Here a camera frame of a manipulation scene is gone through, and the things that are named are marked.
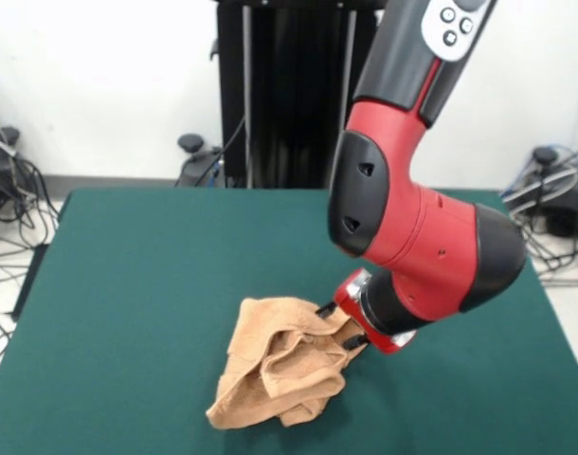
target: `brown towel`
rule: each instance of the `brown towel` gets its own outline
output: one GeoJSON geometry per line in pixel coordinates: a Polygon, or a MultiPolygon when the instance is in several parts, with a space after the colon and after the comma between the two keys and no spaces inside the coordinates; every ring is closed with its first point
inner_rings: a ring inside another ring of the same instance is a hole
{"type": "Polygon", "coordinates": [[[346,382],[341,370],[364,348],[341,342],[363,331],[341,309],[328,318],[294,298],[241,304],[215,403],[207,410],[219,429],[243,428],[278,416],[286,427],[309,422],[346,382]]]}

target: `black cord bundle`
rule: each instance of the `black cord bundle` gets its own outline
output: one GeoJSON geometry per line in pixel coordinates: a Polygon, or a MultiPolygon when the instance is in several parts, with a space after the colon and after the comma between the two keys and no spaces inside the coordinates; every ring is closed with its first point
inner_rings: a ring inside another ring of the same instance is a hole
{"type": "Polygon", "coordinates": [[[536,236],[549,235],[549,233],[537,228],[537,223],[540,221],[539,208],[535,208],[533,213],[535,215],[530,215],[528,220],[521,221],[521,230],[527,242],[530,256],[544,264],[545,268],[538,269],[537,272],[540,281],[546,287],[578,287],[578,280],[560,279],[554,276],[556,272],[575,263],[578,257],[578,213],[574,213],[576,218],[569,252],[552,251],[536,238],[536,236]]]}
{"type": "MultiPolygon", "coordinates": [[[[0,259],[34,251],[37,246],[45,245],[49,239],[50,229],[57,229],[58,211],[53,206],[46,189],[41,171],[30,160],[15,153],[5,142],[0,142],[0,223],[11,228],[17,226],[19,240],[8,239],[0,235],[0,243],[12,246],[9,251],[0,252],[0,259]],[[30,241],[29,232],[41,230],[42,237],[34,236],[30,241]]],[[[7,275],[0,278],[0,283],[19,280],[26,275],[28,264],[0,264],[0,271],[7,275]],[[9,269],[19,269],[12,273],[9,269]]],[[[0,358],[5,354],[12,331],[8,331],[0,322],[0,342],[7,340],[0,349],[0,358]]]]}

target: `red robot arm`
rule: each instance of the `red robot arm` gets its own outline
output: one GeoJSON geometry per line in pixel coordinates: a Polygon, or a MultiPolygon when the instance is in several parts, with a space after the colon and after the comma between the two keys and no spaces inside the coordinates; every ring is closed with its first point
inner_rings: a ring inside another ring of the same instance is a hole
{"type": "Polygon", "coordinates": [[[338,141],[330,236],[381,269],[351,276],[335,303],[387,353],[401,347],[400,334],[502,292],[525,263],[524,241],[505,215],[418,185],[409,175],[411,158],[494,3],[388,0],[338,141]]]}

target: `table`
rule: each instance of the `table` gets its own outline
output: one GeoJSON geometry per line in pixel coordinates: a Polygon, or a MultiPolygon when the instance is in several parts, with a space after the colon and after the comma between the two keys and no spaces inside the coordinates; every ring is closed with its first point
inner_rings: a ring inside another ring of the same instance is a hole
{"type": "Polygon", "coordinates": [[[401,353],[368,348],[313,423],[212,429],[241,299],[323,303],[362,264],[328,240],[326,201],[76,191],[1,365],[0,455],[578,453],[578,368],[530,265],[401,353]]]}

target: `black equipment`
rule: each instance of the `black equipment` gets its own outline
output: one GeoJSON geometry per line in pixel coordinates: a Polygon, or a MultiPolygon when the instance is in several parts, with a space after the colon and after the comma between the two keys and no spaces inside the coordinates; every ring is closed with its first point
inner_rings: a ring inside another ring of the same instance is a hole
{"type": "Polygon", "coordinates": [[[218,0],[226,177],[325,188],[386,0],[218,0]]]}

